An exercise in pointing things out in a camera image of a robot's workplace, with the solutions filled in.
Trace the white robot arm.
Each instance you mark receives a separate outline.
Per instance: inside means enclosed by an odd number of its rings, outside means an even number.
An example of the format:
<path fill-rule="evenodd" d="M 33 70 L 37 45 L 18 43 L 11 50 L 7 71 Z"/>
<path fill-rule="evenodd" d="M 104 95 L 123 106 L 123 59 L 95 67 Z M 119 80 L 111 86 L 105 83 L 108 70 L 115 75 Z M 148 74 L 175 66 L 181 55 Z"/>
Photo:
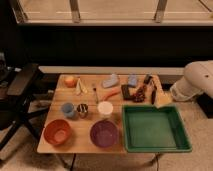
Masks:
<path fill-rule="evenodd" d="M 187 64 L 183 76 L 170 87 L 170 93 L 176 101 L 188 101 L 203 93 L 213 99 L 213 60 Z"/>

